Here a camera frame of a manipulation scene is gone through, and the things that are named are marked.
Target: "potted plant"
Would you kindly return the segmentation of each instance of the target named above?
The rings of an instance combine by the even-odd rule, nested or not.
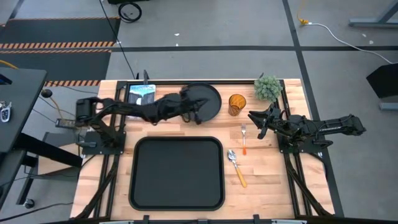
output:
[[[275,77],[264,75],[264,73],[254,81],[254,95],[259,100],[267,100],[273,103],[280,96],[282,89]]]

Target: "spoon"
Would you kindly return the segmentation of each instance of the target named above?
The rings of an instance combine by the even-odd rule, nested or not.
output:
[[[232,151],[231,149],[228,149],[227,155],[228,155],[229,161],[233,162],[233,164],[235,166],[236,172],[238,173],[238,177],[241,180],[242,186],[243,187],[247,187],[248,185],[247,185],[246,181],[244,181],[244,179],[243,179],[242,172],[239,169],[238,165],[236,165],[236,154],[235,154],[235,152]]]

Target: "butcher block tabletop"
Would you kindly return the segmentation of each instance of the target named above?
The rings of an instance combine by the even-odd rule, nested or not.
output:
[[[117,80],[102,81],[98,97],[114,98],[117,82]],[[301,81],[285,79],[284,83],[291,113],[310,118]],[[126,118],[126,145],[119,160],[112,220],[142,220],[144,215],[149,215],[151,220],[253,219],[254,214],[258,214],[261,219],[294,218],[284,157],[279,152],[277,137],[272,131],[268,131],[264,139],[257,139],[260,130],[248,118],[249,111],[264,111],[268,108],[269,102],[255,99],[253,85],[222,84],[213,86],[221,95],[221,110],[215,118],[201,125],[184,123],[181,117],[161,121],[157,126]],[[178,93],[181,87],[182,85],[158,84],[156,85],[155,99],[168,93]],[[231,116],[228,114],[228,99],[235,93],[243,95],[247,105],[238,116]],[[279,99],[279,103],[283,108],[282,98]],[[104,118],[105,123],[109,124],[109,120],[110,116]],[[242,154],[242,123],[246,123],[246,156]],[[219,139],[224,150],[225,201],[223,206],[215,211],[203,212],[138,211],[133,209],[129,203],[129,185],[134,147],[141,138],[146,136],[213,136]],[[242,187],[234,165],[228,161],[226,156],[228,149],[232,149],[238,157],[238,166],[248,185],[246,188]],[[328,212],[333,213],[323,164],[304,153],[301,154],[301,160],[308,189]],[[108,170],[112,164],[111,161],[112,156],[109,160]],[[77,216],[97,191],[102,163],[103,156],[97,155],[82,168],[71,217]],[[103,194],[100,216],[105,214],[108,190]],[[304,214],[302,194],[297,186],[296,190],[300,211],[301,214]]]

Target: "round black plate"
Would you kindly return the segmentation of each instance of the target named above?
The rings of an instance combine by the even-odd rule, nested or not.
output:
[[[198,111],[199,118],[202,121],[213,119],[221,109],[221,96],[216,88],[206,83],[192,83],[186,86],[192,91],[192,99],[208,98],[207,101]]]

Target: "white cable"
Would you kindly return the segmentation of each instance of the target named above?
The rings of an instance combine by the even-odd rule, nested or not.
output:
[[[339,38],[337,38],[337,37],[331,32],[331,30],[330,30],[327,26],[325,26],[325,25],[323,25],[323,24],[314,24],[314,23],[311,23],[311,22],[309,22],[308,24],[306,24],[306,26],[311,26],[311,25],[322,26],[323,28],[327,29],[327,30],[329,31],[329,33],[333,36],[333,38],[336,39],[338,42],[340,42],[340,43],[342,43],[342,44],[348,45],[348,46],[350,46],[350,47],[352,47],[352,48],[355,48],[356,50],[360,50],[360,51],[362,51],[362,52],[367,52],[367,53],[371,53],[371,54],[377,55],[377,56],[379,56],[380,58],[382,58],[383,60],[385,60],[387,63],[393,64],[393,63],[390,62],[388,59],[386,59],[385,57],[383,57],[382,55],[380,55],[380,54],[378,54],[378,53],[376,53],[376,52],[373,52],[373,51],[371,51],[371,50],[363,50],[363,49],[357,48],[357,47],[355,47],[355,46],[353,46],[353,45],[351,45],[351,44],[349,44],[349,43],[347,43],[347,42],[344,42],[344,41],[340,40]]]

